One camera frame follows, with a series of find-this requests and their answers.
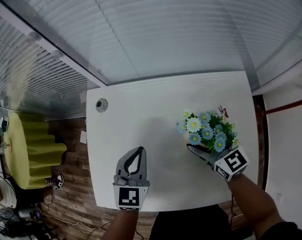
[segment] cable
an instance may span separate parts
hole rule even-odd
[[[13,218],[13,216],[15,215],[15,212],[14,211],[12,211],[13,212],[13,214],[12,214],[12,216],[11,216],[11,218],[8,218],[8,219],[5,219],[6,221],[8,220],[11,220],[12,218]]]
[[[93,234],[93,232],[96,231],[96,230],[99,230],[99,231],[101,231],[101,233],[104,233],[105,230],[103,230],[102,228],[105,227],[106,225],[108,225],[108,224],[111,223],[111,221],[110,221],[110,222],[105,223],[104,225],[102,225],[102,226],[100,226],[100,227],[92,228],[92,227],[89,227],[89,226],[87,226],[87,225],[84,225],[83,223],[81,223],[81,222],[79,222],[79,221],[78,221],[77,223],[71,223],[71,222],[68,222],[68,221],[65,221],[65,220],[62,220],[62,219],[59,219],[59,218],[55,218],[55,217],[53,217],[53,216],[51,216],[51,215],[43,214],[43,216],[53,218],[53,219],[58,220],[58,221],[60,221],[60,222],[64,222],[64,223],[67,223],[67,224],[71,224],[71,225],[73,225],[73,226],[77,226],[77,225],[81,224],[81,225],[85,226],[86,228],[89,228],[90,230],[92,230],[92,232],[87,236],[86,240],[88,240],[89,237],[90,237],[90,236]],[[142,240],[144,240],[144,237],[143,237],[137,230],[135,230],[135,233],[136,233],[138,236],[140,236],[140,237],[142,238]]]
[[[142,240],[144,240],[144,237],[135,229],[135,233],[138,235],[138,236],[140,236],[140,237],[142,237]]]
[[[65,220],[62,220],[62,219],[59,219],[59,218],[55,218],[55,217],[53,217],[53,216],[51,216],[51,215],[43,214],[43,216],[51,217],[51,218],[53,218],[53,219],[55,219],[55,220],[58,220],[58,221],[61,221],[61,222],[67,223],[67,224],[71,224],[71,225],[73,225],[73,226],[77,226],[77,225],[81,224],[81,225],[85,226],[86,228],[89,228],[90,230],[102,230],[102,231],[104,231],[104,230],[101,229],[101,228],[104,227],[105,225],[111,223],[111,221],[110,221],[110,222],[108,222],[108,223],[106,223],[106,224],[104,224],[103,226],[100,226],[100,227],[98,227],[98,228],[92,228],[92,227],[89,227],[89,226],[87,226],[87,225],[84,225],[82,222],[79,222],[79,221],[78,221],[77,223],[71,223],[71,222],[68,222],[68,221],[65,221]]]
[[[47,210],[41,210],[41,212],[47,212],[50,210],[50,205],[53,204],[53,194],[51,193],[51,203],[47,204]]]
[[[3,175],[9,175],[10,177],[12,177],[10,174],[7,174],[7,173],[5,173],[5,172],[1,172],[1,171],[0,171],[0,173],[3,174]]]
[[[232,228],[233,218],[234,218],[234,216],[236,216],[236,213],[233,212],[233,207],[234,207],[234,196],[233,196],[233,194],[232,194],[232,206],[231,206],[232,217],[231,217],[231,222],[230,222],[231,228]]]
[[[13,192],[14,192],[14,195],[15,195],[15,198],[16,198],[16,193],[15,193],[15,190],[14,190],[14,188],[12,187],[12,185],[9,184],[9,183],[7,182],[7,179],[3,178],[2,176],[0,176],[0,178],[2,178],[2,179],[6,182],[6,184],[8,184],[8,185],[13,189]]]

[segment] green leaf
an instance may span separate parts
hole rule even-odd
[[[223,128],[223,132],[226,134],[226,135],[229,135],[232,131],[232,125],[227,122],[227,123],[223,123],[222,124],[222,128]]]
[[[223,122],[223,117],[218,115],[211,115],[211,119],[209,121],[209,125],[212,129],[215,128],[216,125],[220,125]]]
[[[211,153],[215,153],[215,148],[214,148],[214,144],[215,144],[215,139],[212,138],[210,140],[207,139],[203,139],[202,143],[207,147],[207,149],[209,150],[209,152]]]

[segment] wooden floor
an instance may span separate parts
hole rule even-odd
[[[264,172],[264,138],[263,125],[261,125],[261,110],[256,105],[259,141],[260,141],[260,172],[259,185],[263,181]],[[67,146],[65,162],[62,165],[52,168],[53,175],[63,173],[64,185],[61,190],[54,192],[52,196],[45,199],[41,204],[44,215],[53,216],[60,220],[71,223],[81,222],[91,228],[98,228],[105,223],[112,221],[116,214],[116,210],[98,207],[95,203],[92,182],[90,177],[90,168],[88,161],[87,145],[79,142],[81,131],[86,131],[84,118],[57,120],[49,122],[49,133],[60,135]],[[220,206],[231,217],[231,202],[220,204]],[[233,228],[246,225],[246,219],[242,215],[238,206],[234,205]],[[148,239],[151,233],[152,225],[156,218],[156,212],[140,212],[137,224],[137,231]],[[58,226],[55,231],[59,238],[66,240],[86,240],[92,232],[81,224],[71,225],[51,217],[45,217],[46,222],[50,226]],[[101,238],[101,232],[94,231],[89,239]]]

